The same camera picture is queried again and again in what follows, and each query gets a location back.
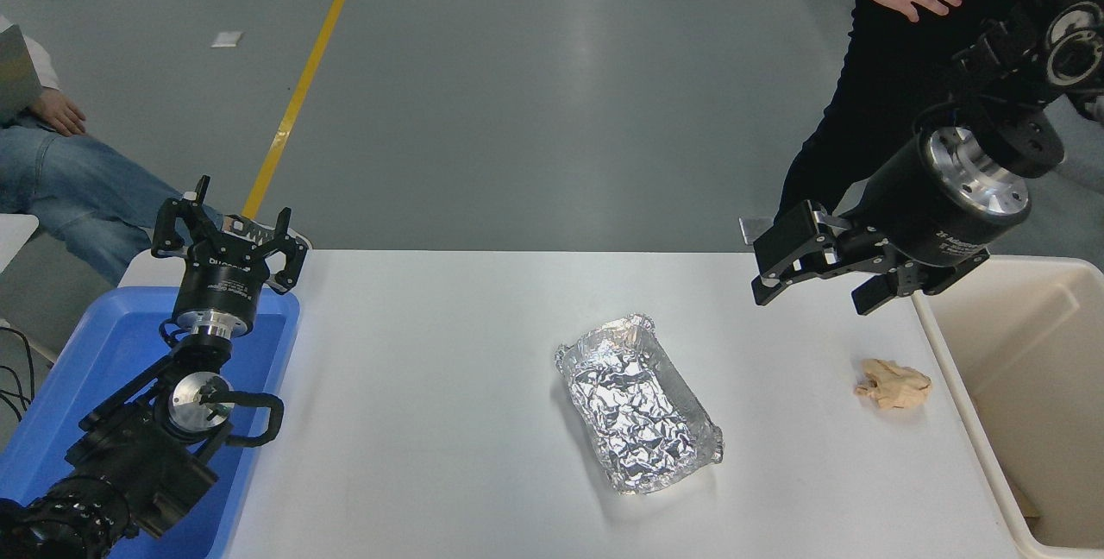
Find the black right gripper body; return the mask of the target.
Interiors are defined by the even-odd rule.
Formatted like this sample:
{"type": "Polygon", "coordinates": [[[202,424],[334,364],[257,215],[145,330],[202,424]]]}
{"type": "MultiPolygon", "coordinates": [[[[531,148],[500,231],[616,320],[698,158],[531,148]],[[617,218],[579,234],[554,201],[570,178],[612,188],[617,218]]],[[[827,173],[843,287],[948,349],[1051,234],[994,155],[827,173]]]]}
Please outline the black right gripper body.
{"type": "Polygon", "coordinates": [[[963,189],[944,131],[914,137],[871,175],[856,224],[882,232],[888,243],[931,267],[954,267],[991,243],[991,213],[963,189]]]}

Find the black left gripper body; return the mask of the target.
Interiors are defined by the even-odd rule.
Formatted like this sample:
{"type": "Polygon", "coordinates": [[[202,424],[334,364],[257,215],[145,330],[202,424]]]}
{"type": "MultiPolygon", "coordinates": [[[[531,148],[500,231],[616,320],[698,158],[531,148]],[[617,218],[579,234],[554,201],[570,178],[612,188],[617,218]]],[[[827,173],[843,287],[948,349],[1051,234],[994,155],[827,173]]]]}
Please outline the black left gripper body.
{"type": "Polygon", "coordinates": [[[242,265],[194,247],[185,256],[185,273],[171,314],[182,330],[209,331],[236,338],[252,331],[259,310],[261,288],[269,277],[261,261],[242,265]]]}

